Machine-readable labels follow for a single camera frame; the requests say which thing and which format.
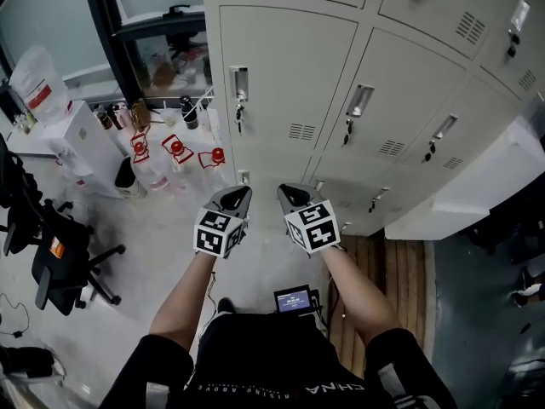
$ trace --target black shirt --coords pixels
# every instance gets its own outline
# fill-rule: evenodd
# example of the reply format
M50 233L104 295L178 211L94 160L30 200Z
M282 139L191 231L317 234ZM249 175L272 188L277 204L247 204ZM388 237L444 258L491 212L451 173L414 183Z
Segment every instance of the black shirt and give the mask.
M149 383L169 387L168 407L215 400L456 407L408 331L382 333L365 355L364 381L339 363L312 316L227 314L204 333L194 374L192 358L179 344L143 337L100 408L144 408Z

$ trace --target orange tag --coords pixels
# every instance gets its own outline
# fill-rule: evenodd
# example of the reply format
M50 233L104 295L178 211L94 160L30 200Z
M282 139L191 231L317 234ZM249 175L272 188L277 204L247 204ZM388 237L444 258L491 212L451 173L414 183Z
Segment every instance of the orange tag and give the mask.
M59 259L62 258L63 253L65 252L65 246L59 242L57 238L53 238L53 243L49 249Z

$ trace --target sleeve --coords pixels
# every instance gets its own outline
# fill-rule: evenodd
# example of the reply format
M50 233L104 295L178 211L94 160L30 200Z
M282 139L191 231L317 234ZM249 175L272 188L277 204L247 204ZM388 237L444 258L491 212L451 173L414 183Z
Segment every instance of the sleeve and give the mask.
M456 409L456 403L412 333L392 329L374 337L366 350L365 381L384 389L397 407Z
M148 383L183 388L192 371L192 358L180 344L147 335L119 373L100 409L145 408Z

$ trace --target red label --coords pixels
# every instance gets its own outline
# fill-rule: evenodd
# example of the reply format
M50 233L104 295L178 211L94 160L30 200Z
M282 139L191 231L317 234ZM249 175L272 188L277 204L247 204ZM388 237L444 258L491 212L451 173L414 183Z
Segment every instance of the red label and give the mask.
M40 104L42 104L42 101L49 97L49 94L51 94L51 88L49 87L49 85L45 85L43 89L38 93L38 95L28 102L28 107L34 109L40 106Z

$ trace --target concrete floor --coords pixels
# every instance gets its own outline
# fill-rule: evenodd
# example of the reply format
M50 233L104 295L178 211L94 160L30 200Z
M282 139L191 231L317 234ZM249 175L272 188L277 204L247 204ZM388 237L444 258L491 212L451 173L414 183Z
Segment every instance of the concrete floor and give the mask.
M154 314L192 260L193 223L197 208L187 208L173 196L148 194L141 200L115 200L74 194L52 160L24 159L45 197L58 201L82 200L89 207L95 235L90 250L96 254L119 243L127 246L122 256L101 265L100 275L111 291L123 298L115 308L100 299L85 310L74 309L65 317L48 303L41 311L34 304L37 285L31 276L36 247L0 258L0 291L9 300L23 302L30 315L30 330L15 340L0 336L0 344L17 347L51 347L67 371L65 389L52 384L32 389L48 407L94 407L112 385L139 339L146 335ZM86 209L76 204L75 210ZM278 216L281 209L278 205ZM5 224L7 211L1 210ZM252 312L275 309L273 292L309 284L323 290L327 273L319 258L308 256L281 231L252 227L228 261L218 260L217 282L212 297L230 297L235 306ZM13 311L0 299L2 331L24 328L23 311ZM207 299L201 325L212 315Z
M496 407L512 387L506 373L523 360L539 357L543 347L545 302L517 308L521 266L512 266L505 245L494 256L453 235L434 243L437 330L433 365L461 409ZM537 259L535 275L545 270ZM533 323L520 335L522 327Z

